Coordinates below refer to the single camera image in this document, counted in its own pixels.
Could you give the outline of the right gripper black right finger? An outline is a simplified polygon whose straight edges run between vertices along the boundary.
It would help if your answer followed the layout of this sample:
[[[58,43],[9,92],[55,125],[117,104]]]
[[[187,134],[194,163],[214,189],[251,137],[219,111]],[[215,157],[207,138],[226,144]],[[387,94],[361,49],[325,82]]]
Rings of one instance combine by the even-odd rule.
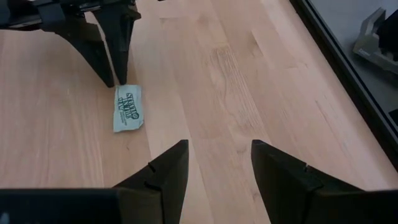
[[[251,161],[256,184],[272,223],[305,223],[317,190],[360,191],[360,188],[259,139],[252,140]]]

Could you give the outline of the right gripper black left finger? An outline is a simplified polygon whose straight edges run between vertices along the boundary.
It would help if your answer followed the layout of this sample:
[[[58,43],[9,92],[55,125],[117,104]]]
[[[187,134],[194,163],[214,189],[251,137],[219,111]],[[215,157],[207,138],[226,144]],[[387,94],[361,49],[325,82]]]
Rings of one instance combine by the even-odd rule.
[[[114,186],[122,223],[179,223],[188,182],[188,140],[180,140]]]

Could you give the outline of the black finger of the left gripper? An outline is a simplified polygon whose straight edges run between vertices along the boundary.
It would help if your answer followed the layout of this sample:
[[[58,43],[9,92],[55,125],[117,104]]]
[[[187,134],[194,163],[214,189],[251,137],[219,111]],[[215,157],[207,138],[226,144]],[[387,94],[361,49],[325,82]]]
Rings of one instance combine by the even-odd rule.
[[[107,6],[95,11],[121,85],[127,83],[127,63],[134,22],[141,18],[136,6]]]
[[[107,87],[114,86],[108,54],[97,25],[87,22],[66,21],[53,25],[42,25],[42,30],[53,32],[69,42],[83,56]]]

